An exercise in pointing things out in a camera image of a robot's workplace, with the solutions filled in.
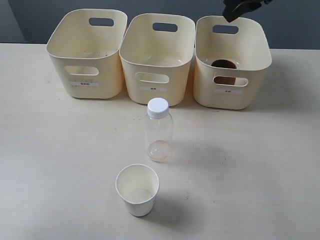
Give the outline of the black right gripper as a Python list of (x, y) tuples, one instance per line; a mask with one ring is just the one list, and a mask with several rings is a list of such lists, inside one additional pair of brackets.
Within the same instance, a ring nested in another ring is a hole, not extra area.
[(223, 17), (231, 23), (243, 14), (253, 12), (258, 8), (258, 4), (268, 5), (272, 0), (224, 0), (225, 5), (222, 12)]

